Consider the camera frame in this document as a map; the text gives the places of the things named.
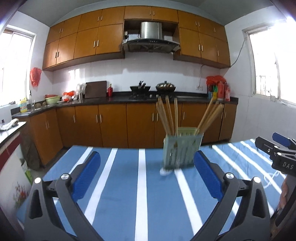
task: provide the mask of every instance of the range hood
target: range hood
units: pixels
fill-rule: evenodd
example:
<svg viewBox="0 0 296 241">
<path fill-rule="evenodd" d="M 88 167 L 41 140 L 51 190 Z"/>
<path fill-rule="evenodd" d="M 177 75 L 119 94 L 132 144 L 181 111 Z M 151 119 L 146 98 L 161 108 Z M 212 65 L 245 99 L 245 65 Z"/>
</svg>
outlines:
<svg viewBox="0 0 296 241">
<path fill-rule="evenodd" d="M 162 24 L 141 22 L 141 38 L 127 40 L 122 44 L 126 52 L 171 53 L 180 49 L 180 44 L 163 40 Z"/>
</svg>

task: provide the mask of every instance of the brown cutting board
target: brown cutting board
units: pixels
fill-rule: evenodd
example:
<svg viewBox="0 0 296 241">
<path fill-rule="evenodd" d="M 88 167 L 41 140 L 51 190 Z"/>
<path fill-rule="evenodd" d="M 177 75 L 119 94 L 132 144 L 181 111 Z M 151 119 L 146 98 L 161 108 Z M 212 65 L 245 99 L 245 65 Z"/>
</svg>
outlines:
<svg viewBox="0 0 296 241">
<path fill-rule="evenodd" d="M 85 98 L 106 97 L 107 81 L 96 81 L 86 83 Z"/>
</svg>

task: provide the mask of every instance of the blue tablecloth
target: blue tablecloth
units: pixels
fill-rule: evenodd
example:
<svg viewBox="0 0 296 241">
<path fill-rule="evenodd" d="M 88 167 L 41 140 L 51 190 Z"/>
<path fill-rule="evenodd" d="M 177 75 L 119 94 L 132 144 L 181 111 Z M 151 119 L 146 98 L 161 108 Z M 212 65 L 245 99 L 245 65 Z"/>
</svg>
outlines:
<svg viewBox="0 0 296 241">
<path fill-rule="evenodd" d="M 285 175 L 271 168 L 271 160 L 255 147 L 254 140 L 200 149 L 224 172 L 242 179 L 260 177 L 272 215 Z M 190 240 L 217 204 L 194 167 L 161 176 L 162 149 L 73 146 L 48 171 L 44 181 L 70 173 L 92 151 L 100 154 L 101 166 L 77 203 L 105 241 Z M 59 201 L 55 203 L 66 231 L 75 234 Z M 239 203 L 237 198 L 222 233 L 230 228 Z M 20 222 L 24 222 L 25 205 L 17 214 Z"/>
</svg>

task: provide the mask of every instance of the black countertop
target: black countertop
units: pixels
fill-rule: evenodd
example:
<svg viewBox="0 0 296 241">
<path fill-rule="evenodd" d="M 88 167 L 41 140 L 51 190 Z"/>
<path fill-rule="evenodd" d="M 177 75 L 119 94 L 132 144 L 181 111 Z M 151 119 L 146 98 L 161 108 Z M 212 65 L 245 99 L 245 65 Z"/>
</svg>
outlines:
<svg viewBox="0 0 296 241">
<path fill-rule="evenodd" d="M 179 95 L 176 96 L 178 103 L 201 103 L 201 104 L 207 104 L 210 102 L 210 99 L 205 97 L 205 95 L 197 95 L 196 93 L 192 93 L 192 96 L 189 96 L 188 93 L 186 95 Z M 78 106 L 78 105 L 96 105 L 96 104 L 119 104 L 119 103 L 156 103 L 157 98 L 156 96 L 153 96 L 152 98 L 147 97 L 147 99 L 130 99 L 129 95 L 119 95 L 119 96 L 113 96 L 113 97 L 101 97 L 101 98 L 93 98 L 93 99 L 83 99 L 81 102 L 78 100 L 68 102 L 68 103 L 58 103 L 58 104 L 52 104 L 47 105 L 45 107 L 35 109 L 33 111 L 27 111 L 25 113 L 16 113 L 12 115 L 12 118 L 24 118 L 29 117 L 33 115 L 38 115 L 42 112 L 45 112 L 47 110 L 53 109 L 53 108 L 61 108 L 61 107 L 69 107 L 69 106 Z M 170 103 L 174 103 L 174 97 L 170 97 Z M 238 98 L 231 97 L 230 102 L 225 101 L 219 101 L 219 103 L 228 103 L 228 104 L 238 104 Z"/>
<path fill-rule="evenodd" d="M 24 125 L 25 121 L 19 122 L 17 126 L 12 127 L 7 131 L 0 131 L 0 148 L 12 137 L 15 133 L 17 133 Z"/>
</svg>

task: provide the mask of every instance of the backsplash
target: backsplash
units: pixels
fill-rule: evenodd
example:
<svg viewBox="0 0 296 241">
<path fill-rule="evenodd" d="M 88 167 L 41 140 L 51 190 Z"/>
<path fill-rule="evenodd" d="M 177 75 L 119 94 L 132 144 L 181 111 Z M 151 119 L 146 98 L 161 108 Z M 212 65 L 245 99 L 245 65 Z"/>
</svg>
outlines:
<svg viewBox="0 0 296 241">
<path fill-rule="evenodd" d="M 155 86 L 163 81 L 172 82 L 176 91 L 206 93 L 206 77 L 219 75 L 220 70 L 203 66 L 201 84 L 200 64 L 174 61 L 172 54 L 163 53 L 126 53 L 125 59 L 96 61 L 80 64 L 53 72 L 53 94 L 76 89 L 78 83 L 107 81 L 113 91 L 130 91 L 131 85 L 144 81 L 155 91 Z"/>
</svg>

